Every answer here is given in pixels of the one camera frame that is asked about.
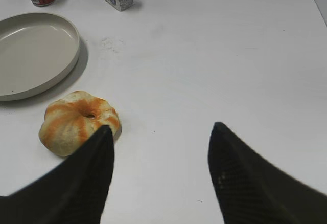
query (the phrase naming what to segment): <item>black mesh material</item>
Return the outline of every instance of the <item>black mesh material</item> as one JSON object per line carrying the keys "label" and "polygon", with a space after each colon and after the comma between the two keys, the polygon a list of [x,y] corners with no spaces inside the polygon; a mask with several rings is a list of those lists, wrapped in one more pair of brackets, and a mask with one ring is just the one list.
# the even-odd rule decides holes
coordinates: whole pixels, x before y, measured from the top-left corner
{"label": "black mesh material", "polygon": [[286,175],[216,123],[209,170],[226,224],[326,224],[327,197]]}
{"label": "black mesh material", "polygon": [[98,224],[113,173],[109,126],[102,126],[73,155],[48,174],[0,197],[0,223]]}

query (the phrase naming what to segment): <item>table surface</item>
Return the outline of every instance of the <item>table surface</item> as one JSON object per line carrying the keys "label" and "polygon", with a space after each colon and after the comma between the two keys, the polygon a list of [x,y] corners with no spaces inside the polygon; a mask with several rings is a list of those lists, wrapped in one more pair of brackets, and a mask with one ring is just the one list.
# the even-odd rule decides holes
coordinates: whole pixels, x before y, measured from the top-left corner
{"label": "table surface", "polygon": [[70,19],[80,60],[59,85],[0,103],[0,195],[62,159],[39,142],[47,105],[84,90],[119,112],[122,134],[102,223],[221,223],[207,166],[214,122],[327,193],[327,28],[314,0],[0,0],[0,18]]}

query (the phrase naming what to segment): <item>bagel hole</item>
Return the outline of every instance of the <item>bagel hole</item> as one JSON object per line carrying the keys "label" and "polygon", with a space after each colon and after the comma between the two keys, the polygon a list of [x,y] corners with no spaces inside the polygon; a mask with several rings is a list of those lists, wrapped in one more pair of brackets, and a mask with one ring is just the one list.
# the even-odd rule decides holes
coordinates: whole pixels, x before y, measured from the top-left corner
{"label": "bagel hole", "polygon": [[87,115],[87,116],[85,116],[85,117],[86,117],[86,118],[91,118],[91,119],[96,118],[94,114],[89,114],[89,115]]}

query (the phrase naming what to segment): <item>beige plate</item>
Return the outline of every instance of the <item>beige plate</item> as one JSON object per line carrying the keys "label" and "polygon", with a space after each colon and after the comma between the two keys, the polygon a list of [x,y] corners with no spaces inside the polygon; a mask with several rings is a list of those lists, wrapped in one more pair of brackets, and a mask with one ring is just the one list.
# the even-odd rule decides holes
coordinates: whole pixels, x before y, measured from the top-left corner
{"label": "beige plate", "polygon": [[67,19],[28,13],[0,21],[0,101],[39,94],[73,69],[80,36]]}

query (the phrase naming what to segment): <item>plate rim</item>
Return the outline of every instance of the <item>plate rim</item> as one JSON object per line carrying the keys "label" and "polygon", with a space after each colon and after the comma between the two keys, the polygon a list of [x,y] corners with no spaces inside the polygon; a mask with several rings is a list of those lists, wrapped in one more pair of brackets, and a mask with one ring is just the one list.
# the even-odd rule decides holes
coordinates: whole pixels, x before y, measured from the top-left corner
{"label": "plate rim", "polygon": [[58,84],[60,81],[62,81],[74,68],[74,66],[76,65],[79,55],[80,55],[80,50],[81,50],[81,37],[80,34],[76,28],[76,26],[67,18],[65,18],[64,16],[55,14],[55,13],[48,13],[48,12],[29,12],[29,13],[23,13],[23,14],[17,14],[17,15],[13,15],[7,18],[4,18],[2,20],[0,20],[0,23],[6,20],[10,20],[13,18],[17,18],[17,17],[24,17],[27,15],[34,15],[36,16],[37,14],[39,15],[50,15],[50,16],[54,16],[57,18],[61,18],[64,21],[66,21],[70,26],[72,26],[73,30],[76,33],[77,36],[77,43],[75,44],[75,55],[72,58],[72,60],[70,61],[70,63],[66,66],[66,68],[64,68],[60,73],[58,73],[56,76],[52,77],[50,80],[36,86],[33,87],[31,89],[19,92],[19,93],[14,93],[14,94],[7,94],[7,95],[0,95],[0,101],[13,101],[13,100],[21,100],[21,99],[25,99],[25,98],[29,98],[31,96],[35,96],[38,95],[40,93],[45,92],[46,90],[52,88],[53,86],[55,86],[56,84]]}

